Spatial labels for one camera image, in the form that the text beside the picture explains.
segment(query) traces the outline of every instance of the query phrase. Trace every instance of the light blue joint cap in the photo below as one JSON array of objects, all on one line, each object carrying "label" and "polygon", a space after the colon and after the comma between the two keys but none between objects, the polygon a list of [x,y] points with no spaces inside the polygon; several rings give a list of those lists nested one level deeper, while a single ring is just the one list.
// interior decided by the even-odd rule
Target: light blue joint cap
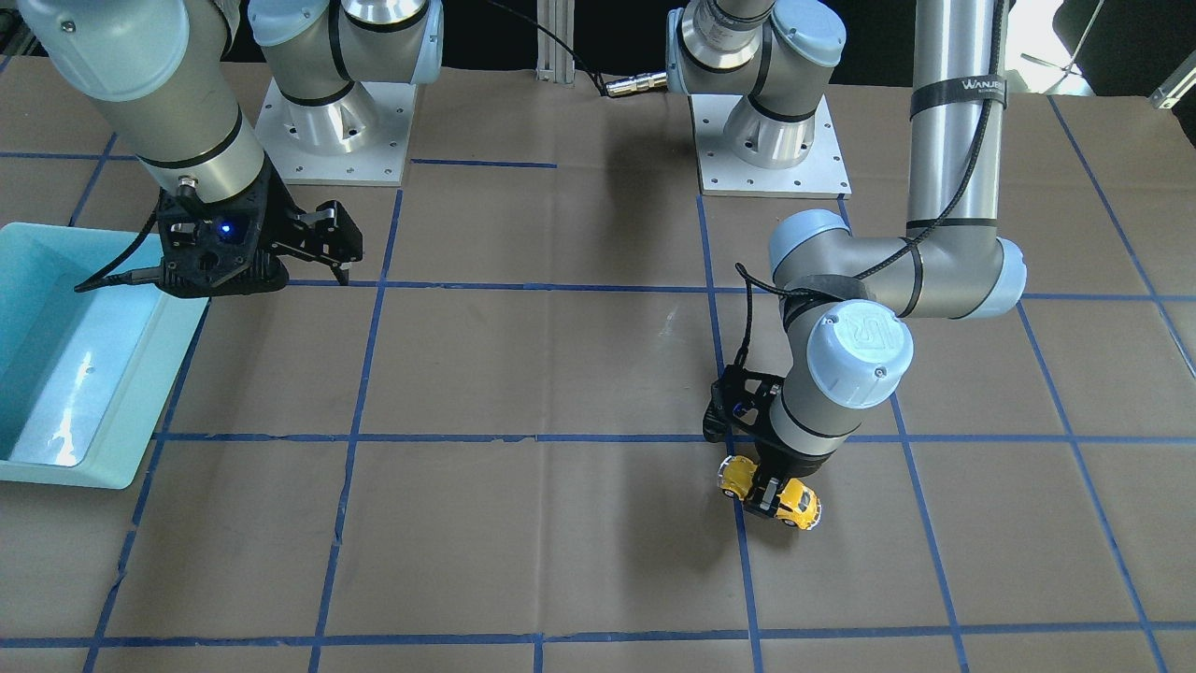
[{"label": "light blue joint cap", "polygon": [[798,54],[826,68],[838,65],[847,29],[826,5],[818,0],[777,0],[773,5],[773,25]]},{"label": "light blue joint cap", "polygon": [[1012,240],[1005,238],[997,240],[1001,243],[1005,259],[1001,262],[1001,274],[996,276],[996,285],[976,310],[959,319],[1005,314],[1021,299],[1021,292],[1026,288],[1026,262],[1021,256],[1021,249]]},{"label": "light blue joint cap", "polygon": [[190,38],[182,0],[22,0],[18,7],[62,78],[112,103],[157,91],[178,69]]},{"label": "light blue joint cap", "polygon": [[428,4],[428,20],[423,24],[423,44],[420,56],[415,60],[415,72],[411,84],[432,84],[440,77],[440,61],[444,55],[444,5],[440,0]]},{"label": "light blue joint cap", "polygon": [[254,42],[261,47],[277,47],[307,30],[325,10],[328,0],[250,0],[249,25],[254,29]]},{"label": "light blue joint cap", "polygon": [[806,365],[826,399],[865,410],[885,402],[914,362],[914,336],[889,306],[850,299],[810,330]]},{"label": "light blue joint cap", "polygon": [[798,245],[832,228],[850,231],[838,213],[822,208],[801,210],[785,218],[773,231],[773,237],[768,239],[768,261],[773,267],[770,275],[776,275],[776,267],[781,265],[785,257],[789,256],[789,252]]},{"label": "light blue joint cap", "polygon": [[685,88],[685,79],[681,74],[681,39],[677,37],[677,24],[685,10],[678,7],[669,12],[669,20],[665,26],[665,73],[669,75],[669,91],[672,93],[689,93]]}]

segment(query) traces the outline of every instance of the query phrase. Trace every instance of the ur logo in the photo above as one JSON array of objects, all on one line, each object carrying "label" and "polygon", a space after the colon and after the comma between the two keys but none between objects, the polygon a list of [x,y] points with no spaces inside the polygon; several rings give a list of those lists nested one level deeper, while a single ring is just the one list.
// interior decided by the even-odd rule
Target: ur logo
[{"label": "ur logo", "polygon": [[895,329],[896,324],[879,314],[852,316],[847,319],[852,342],[861,351],[897,349],[901,341]]}]

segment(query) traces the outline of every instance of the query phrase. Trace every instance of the toy car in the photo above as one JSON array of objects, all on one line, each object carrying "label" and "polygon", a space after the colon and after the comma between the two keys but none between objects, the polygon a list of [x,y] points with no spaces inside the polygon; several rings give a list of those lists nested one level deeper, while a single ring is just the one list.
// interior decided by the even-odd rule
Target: toy car
[{"label": "toy car", "polygon": [[780,519],[792,528],[808,531],[822,521],[822,502],[800,479],[789,479],[773,503],[749,500],[756,464],[744,457],[727,457],[719,466],[719,489],[728,498],[743,502],[765,516]]}]

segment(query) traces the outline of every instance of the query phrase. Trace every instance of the light blue bin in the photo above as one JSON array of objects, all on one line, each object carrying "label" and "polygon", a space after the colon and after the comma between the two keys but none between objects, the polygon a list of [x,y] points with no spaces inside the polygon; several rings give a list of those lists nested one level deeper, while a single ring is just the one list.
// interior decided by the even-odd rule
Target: light blue bin
[{"label": "light blue bin", "polygon": [[[133,482],[207,299],[153,285],[72,288],[132,233],[0,228],[0,479]],[[157,265],[153,238],[117,270]]]}]

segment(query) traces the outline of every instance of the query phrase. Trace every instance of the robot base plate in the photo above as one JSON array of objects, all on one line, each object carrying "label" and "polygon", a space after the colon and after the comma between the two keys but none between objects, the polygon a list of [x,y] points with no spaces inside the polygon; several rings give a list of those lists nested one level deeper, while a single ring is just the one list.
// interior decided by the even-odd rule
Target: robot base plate
[{"label": "robot base plate", "polygon": [[694,114],[694,140],[702,194],[708,196],[774,196],[788,198],[836,198],[850,196],[847,165],[838,148],[835,124],[826,99],[814,112],[814,142],[805,160],[791,169],[753,166],[731,151],[722,126],[739,96],[690,96]]},{"label": "robot base plate", "polygon": [[407,165],[407,145],[415,114],[416,86],[367,81],[364,86],[378,103],[380,128],[373,145],[347,154],[315,154],[304,151],[283,124],[282,93],[270,81],[255,131],[279,175],[287,184],[356,184],[398,186]]}]

